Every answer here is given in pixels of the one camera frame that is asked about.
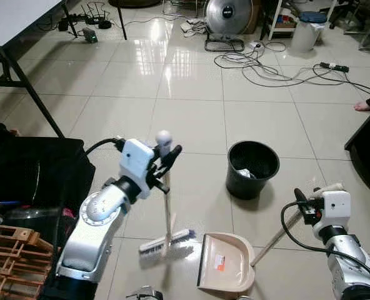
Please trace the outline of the beige long-handled dustpan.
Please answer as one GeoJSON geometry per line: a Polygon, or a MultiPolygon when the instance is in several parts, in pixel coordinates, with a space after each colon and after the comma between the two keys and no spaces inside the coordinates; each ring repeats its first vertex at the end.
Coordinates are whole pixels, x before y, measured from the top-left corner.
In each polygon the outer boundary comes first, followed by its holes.
{"type": "MultiPolygon", "coordinates": [[[[322,187],[324,191],[345,191],[340,183],[322,187]]],[[[297,212],[284,221],[284,226],[269,240],[262,251],[256,252],[248,240],[230,232],[206,232],[203,235],[197,288],[202,291],[241,293],[248,291],[256,279],[256,265],[297,222],[303,222],[297,212]]]]}

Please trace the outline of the silver round floor fan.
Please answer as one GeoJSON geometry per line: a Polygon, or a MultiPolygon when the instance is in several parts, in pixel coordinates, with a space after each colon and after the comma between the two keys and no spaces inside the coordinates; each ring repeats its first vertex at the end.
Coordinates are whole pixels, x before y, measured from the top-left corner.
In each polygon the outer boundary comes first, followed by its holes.
{"type": "Polygon", "coordinates": [[[253,0],[209,0],[204,15],[205,51],[244,51],[244,42],[238,36],[247,29],[253,12],[253,0]]]}

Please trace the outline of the black round waste bucket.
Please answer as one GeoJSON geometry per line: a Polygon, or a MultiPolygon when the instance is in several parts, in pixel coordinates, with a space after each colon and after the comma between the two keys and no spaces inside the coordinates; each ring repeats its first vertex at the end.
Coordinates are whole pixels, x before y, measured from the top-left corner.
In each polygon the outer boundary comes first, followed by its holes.
{"type": "Polygon", "coordinates": [[[254,141],[234,143],[227,153],[227,191],[236,198],[259,197],[268,181],[279,171],[279,156],[273,148],[254,141]],[[256,179],[240,177],[235,169],[250,169],[256,179]]]}

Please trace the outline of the crumpled white paper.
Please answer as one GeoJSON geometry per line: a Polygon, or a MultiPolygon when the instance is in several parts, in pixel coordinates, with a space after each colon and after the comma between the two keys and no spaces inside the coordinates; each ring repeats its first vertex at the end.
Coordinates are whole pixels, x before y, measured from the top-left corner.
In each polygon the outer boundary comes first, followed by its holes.
{"type": "Polygon", "coordinates": [[[240,176],[242,178],[248,178],[248,179],[256,179],[256,175],[250,171],[250,169],[244,168],[244,169],[235,169],[234,172],[237,174],[237,176],[240,176]]]}

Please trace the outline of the person's bare foot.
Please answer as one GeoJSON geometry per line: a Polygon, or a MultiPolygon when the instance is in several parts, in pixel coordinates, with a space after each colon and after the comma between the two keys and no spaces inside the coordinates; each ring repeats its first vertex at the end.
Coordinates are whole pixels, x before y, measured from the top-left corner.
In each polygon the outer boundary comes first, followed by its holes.
{"type": "Polygon", "coordinates": [[[355,111],[360,112],[370,111],[370,98],[362,102],[357,102],[353,108],[355,111]]]}

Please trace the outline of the robot silver leg part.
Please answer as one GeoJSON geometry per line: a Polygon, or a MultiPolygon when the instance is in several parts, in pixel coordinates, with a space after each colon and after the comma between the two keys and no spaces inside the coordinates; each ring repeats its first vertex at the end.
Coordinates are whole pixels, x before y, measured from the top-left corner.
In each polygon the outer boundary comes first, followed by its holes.
{"type": "Polygon", "coordinates": [[[163,293],[151,286],[142,286],[133,292],[129,292],[123,300],[164,300],[163,293]]]}

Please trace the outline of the black power strip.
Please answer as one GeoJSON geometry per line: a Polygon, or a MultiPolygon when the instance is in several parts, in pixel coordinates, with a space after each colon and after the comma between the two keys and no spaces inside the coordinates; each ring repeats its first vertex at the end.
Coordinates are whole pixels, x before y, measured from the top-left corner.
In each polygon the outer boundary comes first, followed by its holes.
{"type": "Polygon", "coordinates": [[[339,71],[342,73],[348,73],[350,71],[350,68],[348,68],[348,66],[343,66],[331,62],[320,62],[319,66],[320,68],[330,69],[331,71],[339,71]]]}

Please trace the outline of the black bag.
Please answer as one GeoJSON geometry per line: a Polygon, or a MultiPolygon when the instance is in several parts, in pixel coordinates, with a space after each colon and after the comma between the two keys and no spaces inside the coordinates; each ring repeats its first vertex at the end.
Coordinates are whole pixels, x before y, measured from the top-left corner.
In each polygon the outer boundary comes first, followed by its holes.
{"type": "Polygon", "coordinates": [[[0,206],[77,208],[95,172],[82,140],[17,136],[0,122],[0,206]]]}

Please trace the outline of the white power strip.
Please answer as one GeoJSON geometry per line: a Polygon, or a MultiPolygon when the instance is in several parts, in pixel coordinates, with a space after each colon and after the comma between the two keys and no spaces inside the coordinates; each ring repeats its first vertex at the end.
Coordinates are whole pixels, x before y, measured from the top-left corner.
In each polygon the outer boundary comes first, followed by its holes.
{"type": "Polygon", "coordinates": [[[202,18],[188,18],[181,24],[184,33],[200,33],[207,28],[205,20],[202,18]]]}

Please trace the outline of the small grey box device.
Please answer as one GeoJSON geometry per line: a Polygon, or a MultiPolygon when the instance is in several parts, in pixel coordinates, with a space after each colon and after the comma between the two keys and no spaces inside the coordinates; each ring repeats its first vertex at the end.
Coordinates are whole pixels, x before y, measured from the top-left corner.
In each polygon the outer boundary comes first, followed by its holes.
{"type": "Polygon", "coordinates": [[[94,44],[98,42],[98,37],[96,36],[96,32],[88,27],[82,29],[81,34],[83,36],[83,40],[86,43],[94,44]]]}

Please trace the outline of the white bin with blue lid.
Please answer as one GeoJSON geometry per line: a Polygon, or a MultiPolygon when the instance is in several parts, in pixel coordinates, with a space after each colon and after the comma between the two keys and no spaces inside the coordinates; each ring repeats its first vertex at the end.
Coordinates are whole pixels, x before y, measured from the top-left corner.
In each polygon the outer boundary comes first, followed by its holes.
{"type": "Polygon", "coordinates": [[[308,53],[316,45],[319,34],[325,28],[328,15],[323,12],[300,12],[291,40],[291,51],[308,53]]]}

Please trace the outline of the black router with antennas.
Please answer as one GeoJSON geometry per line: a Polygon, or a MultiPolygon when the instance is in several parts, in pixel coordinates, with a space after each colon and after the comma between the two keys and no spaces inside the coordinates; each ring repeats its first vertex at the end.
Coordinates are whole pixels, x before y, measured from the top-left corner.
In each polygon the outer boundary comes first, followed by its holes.
{"type": "Polygon", "coordinates": [[[106,2],[85,2],[80,5],[80,8],[85,15],[87,25],[96,25],[99,29],[111,29],[113,27],[113,20],[110,18],[106,2]]]}

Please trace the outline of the white table with black legs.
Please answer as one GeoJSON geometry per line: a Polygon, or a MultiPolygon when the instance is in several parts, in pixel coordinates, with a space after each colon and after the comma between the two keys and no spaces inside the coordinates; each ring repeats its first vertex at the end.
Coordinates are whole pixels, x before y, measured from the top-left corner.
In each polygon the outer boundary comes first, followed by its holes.
{"type": "Polygon", "coordinates": [[[25,29],[30,28],[46,14],[54,13],[59,9],[62,9],[65,15],[63,19],[73,28],[67,2],[68,0],[0,0],[0,65],[2,66],[0,88],[25,89],[59,138],[64,138],[65,135],[9,48],[25,29]]]}

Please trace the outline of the white shelf frame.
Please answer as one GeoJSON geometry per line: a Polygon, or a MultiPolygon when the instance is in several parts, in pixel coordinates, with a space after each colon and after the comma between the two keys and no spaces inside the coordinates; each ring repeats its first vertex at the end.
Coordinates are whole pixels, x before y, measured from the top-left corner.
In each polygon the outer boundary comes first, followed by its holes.
{"type": "Polygon", "coordinates": [[[301,8],[313,0],[261,0],[261,21],[259,39],[292,38],[296,30],[301,8]]]}

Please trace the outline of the grey metal-frame chair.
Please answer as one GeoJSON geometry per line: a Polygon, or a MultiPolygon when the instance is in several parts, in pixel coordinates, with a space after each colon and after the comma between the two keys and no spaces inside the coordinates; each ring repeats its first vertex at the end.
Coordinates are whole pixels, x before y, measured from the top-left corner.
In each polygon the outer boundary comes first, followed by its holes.
{"type": "Polygon", "coordinates": [[[359,43],[360,51],[370,51],[370,0],[333,0],[329,29],[339,29],[359,43]]]}

